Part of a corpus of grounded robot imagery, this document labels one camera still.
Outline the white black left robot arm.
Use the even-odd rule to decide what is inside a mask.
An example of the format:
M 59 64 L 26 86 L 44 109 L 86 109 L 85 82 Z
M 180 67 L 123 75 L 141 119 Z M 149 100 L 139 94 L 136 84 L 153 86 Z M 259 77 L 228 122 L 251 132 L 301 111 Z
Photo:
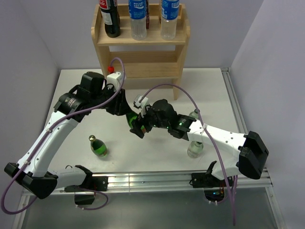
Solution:
M 58 149 L 72 130 L 92 110 L 122 116 L 131 112 L 123 84 L 125 72 L 107 76 L 86 72 L 81 82 L 59 97 L 48 124 L 28 152 L 17 162 L 8 163 L 4 171 L 39 199 L 48 197 L 55 189 L 77 186 L 92 187 L 92 172 L 80 165 L 63 171 L 48 171 Z

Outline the green glass bottle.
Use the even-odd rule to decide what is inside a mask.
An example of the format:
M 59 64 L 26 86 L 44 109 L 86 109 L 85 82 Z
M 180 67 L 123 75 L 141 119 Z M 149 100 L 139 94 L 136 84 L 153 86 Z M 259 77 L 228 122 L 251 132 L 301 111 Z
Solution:
M 90 135 L 89 141 L 91 150 L 96 156 L 103 157 L 107 155 L 107 146 L 102 140 L 96 138 L 94 135 Z

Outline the clear glass bottle front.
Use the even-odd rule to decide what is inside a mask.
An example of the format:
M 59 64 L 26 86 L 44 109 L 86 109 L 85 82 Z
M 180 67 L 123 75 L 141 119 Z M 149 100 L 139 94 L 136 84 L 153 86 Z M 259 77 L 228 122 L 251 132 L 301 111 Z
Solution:
M 201 142 L 192 141 L 187 149 L 187 155 L 190 158 L 198 158 L 203 152 L 203 144 Z

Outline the Pocari Sweat bottle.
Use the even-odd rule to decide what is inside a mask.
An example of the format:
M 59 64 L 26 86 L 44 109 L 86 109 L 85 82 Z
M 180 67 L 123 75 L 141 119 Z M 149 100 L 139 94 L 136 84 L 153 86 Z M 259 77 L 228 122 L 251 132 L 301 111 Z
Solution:
M 146 1 L 129 0 L 129 16 L 131 22 L 131 35 L 135 40 L 144 40 L 146 31 Z
M 161 38 L 173 40 L 176 36 L 179 0 L 162 0 L 161 4 Z

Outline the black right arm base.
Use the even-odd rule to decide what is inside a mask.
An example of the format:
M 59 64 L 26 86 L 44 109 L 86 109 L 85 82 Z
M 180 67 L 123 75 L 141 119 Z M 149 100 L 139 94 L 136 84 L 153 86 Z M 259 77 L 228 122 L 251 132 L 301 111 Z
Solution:
M 189 184 L 193 188 L 214 188 L 214 187 L 225 187 L 225 180 L 219 180 L 212 175 L 206 173 L 191 173 L 191 180 Z

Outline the clear glass bottle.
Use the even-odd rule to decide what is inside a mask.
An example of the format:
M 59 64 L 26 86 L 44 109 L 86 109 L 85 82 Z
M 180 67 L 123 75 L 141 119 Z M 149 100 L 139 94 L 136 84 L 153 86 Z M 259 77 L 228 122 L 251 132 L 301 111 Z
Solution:
M 187 149 L 187 155 L 190 158 L 198 158 L 203 152 L 203 144 L 201 142 L 192 141 Z
M 189 116 L 195 119 L 199 119 L 199 114 L 197 109 L 194 109 L 192 112 L 189 113 Z

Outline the clear glass bottle rear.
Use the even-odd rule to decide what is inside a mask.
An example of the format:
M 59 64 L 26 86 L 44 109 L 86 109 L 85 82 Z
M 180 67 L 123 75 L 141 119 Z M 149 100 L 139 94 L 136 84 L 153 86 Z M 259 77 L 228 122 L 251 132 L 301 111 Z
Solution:
M 195 119 L 199 119 L 199 114 L 197 109 L 194 109 L 192 112 L 189 113 L 189 116 Z

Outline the wooden two-tier shelf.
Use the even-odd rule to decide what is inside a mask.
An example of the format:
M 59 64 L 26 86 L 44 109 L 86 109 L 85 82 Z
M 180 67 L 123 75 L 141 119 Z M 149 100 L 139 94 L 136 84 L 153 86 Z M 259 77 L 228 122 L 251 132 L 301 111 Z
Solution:
M 164 40 L 160 35 L 159 5 L 149 6 L 150 25 L 144 40 L 131 35 L 128 4 L 119 4 L 121 34 L 117 38 L 106 35 L 100 7 L 96 5 L 91 26 L 91 38 L 103 73 L 107 73 L 113 58 L 119 57 L 129 79 L 168 79 L 180 85 L 190 39 L 190 23 L 185 4 L 178 10 L 176 36 Z

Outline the aluminium frame rail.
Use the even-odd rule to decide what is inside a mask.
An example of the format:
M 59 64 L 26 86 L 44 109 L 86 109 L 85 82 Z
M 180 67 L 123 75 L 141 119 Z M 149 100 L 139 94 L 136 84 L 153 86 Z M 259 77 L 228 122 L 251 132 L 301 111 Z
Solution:
M 185 69 L 185 89 L 201 109 L 205 122 L 230 132 L 245 132 L 246 126 L 230 79 L 228 68 Z M 96 156 L 89 136 L 107 146 L 107 155 Z M 161 192 L 190 190 L 191 173 L 204 172 L 217 160 L 214 147 L 204 144 L 197 159 L 187 156 L 188 143 L 162 129 L 144 138 L 130 133 L 123 116 L 93 111 L 68 135 L 53 157 L 49 171 L 66 165 L 82 165 L 94 176 L 108 177 L 108 192 Z

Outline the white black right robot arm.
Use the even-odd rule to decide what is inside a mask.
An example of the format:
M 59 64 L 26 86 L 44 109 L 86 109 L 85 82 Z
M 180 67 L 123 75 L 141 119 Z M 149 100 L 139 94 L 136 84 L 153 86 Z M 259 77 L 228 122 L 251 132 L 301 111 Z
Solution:
M 218 153 L 231 155 L 227 160 L 211 162 L 205 173 L 193 175 L 193 187 L 218 187 L 226 178 L 236 175 L 260 179 L 269 151 L 258 133 L 234 133 L 201 124 L 191 116 L 178 114 L 165 99 L 150 105 L 148 98 L 140 96 L 133 105 L 141 110 L 131 122 L 131 132 L 138 137 L 143 138 L 154 127 L 163 128 L 175 138 L 216 146 Z

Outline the blue grape juice carton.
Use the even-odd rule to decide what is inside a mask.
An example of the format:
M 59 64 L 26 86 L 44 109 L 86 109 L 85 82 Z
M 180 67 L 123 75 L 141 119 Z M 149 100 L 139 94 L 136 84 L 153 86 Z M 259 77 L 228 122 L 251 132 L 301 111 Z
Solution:
M 146 29 L 150 27 L 149 1 L 146 0 Z

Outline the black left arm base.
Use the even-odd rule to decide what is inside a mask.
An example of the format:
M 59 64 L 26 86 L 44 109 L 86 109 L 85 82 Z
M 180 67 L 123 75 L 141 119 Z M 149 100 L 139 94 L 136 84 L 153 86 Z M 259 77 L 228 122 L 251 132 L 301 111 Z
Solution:
M 91 182 L 83 187 L 79 186 L 68 186 L 64 188 L 66 193 L 75 193 L 74 202 L 76 205 L 84 206 L 91 205 L 98 196 L 105 197 L 105 204 L 108 203 L 108 196 L 103 192 L 107 190 L 108 187 L 108 177 L 107 176 L 98 176 L 92 177 Z

